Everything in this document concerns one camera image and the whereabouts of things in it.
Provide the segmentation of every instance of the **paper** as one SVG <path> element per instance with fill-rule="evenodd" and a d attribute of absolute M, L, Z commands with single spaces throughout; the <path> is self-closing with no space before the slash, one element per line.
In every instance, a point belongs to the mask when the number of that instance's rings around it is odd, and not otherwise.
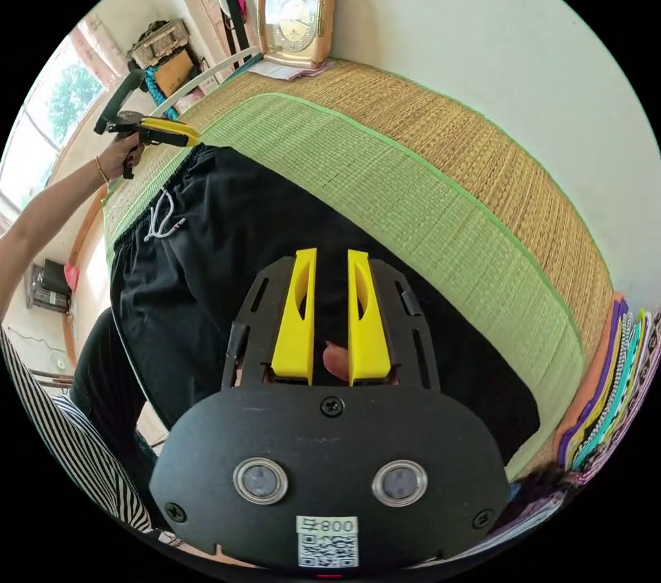
<path fill-rule="evenodd" d="M 256 65 L 249 67 L 248 71 L 267 78 L 277 78 L 280 81 L 293 81 L 294 78 L 298 78 L 299 76 L 317 76 L 317 74 L 326 71 L 330 66 L 331 63 L 327 61 L 317 69 L 302 69 L 300 67 L 286 67 L 276 62 L 262 60 Z"/>

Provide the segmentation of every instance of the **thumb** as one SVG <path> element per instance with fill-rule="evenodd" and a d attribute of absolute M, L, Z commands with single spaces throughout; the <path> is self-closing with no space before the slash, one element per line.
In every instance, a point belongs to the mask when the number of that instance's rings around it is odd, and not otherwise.
<path fill-rule="evenodd" d="M 338 379 L 349 380 L 349 352 L 337 344 L 328 343 L 322 355 L 324 367 Z"/>

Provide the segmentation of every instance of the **label sticker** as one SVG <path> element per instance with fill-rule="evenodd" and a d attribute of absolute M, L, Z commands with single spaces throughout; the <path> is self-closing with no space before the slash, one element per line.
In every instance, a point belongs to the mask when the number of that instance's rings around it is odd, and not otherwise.
<path fill-rule="evenodd" d="M 358 517 L 297 516 L 300 567 L 358 567 Z"/>

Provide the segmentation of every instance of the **white wall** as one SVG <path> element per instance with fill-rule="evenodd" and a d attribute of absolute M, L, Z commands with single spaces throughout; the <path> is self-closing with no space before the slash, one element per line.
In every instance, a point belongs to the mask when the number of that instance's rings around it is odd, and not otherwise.
<path fill-rule="evenodd" d="M 2 323 L 22 362 L 32 370 L 53 374 L 73 374 L 66 356 L 62 315 L 44 308 L 25 307 L 23 283 L 14 294 Z M 65 369 L 59 369 L 51 357 L 58 350 Z"/>
<path fill-rule="evenodd" d="M 333 55 L 493 120 L 576 205 L 633 308 L 661 304 L 655 138 L 617 63 L 563 1 L 337 0 Z"/>
<path fill-rule="evenodd" d="M 182 19 L 191 35 L 190 44 L 193 50 L 213 65 L 220 48 L 215 40 L 215 33 L 209 30 L 211 24 L 205 21 L 191 0 L 152 0 L 163 19 Z"/>
<path fill-rule="evenodd" d="M 162 18 L 154 0 L 102 0 L 94 11 L 124 53 L 151 23 Z"/>

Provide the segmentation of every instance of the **window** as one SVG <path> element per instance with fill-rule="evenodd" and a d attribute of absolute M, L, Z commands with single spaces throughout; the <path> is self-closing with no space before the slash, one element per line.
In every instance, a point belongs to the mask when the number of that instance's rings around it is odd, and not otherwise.
<path fill-rule="evenodd" d="M 14 122 L 0 163 L 3 203 L 20 212 L 42 190 L 71 135 L 103 92 L 67 37 L 37 77 Z"/>

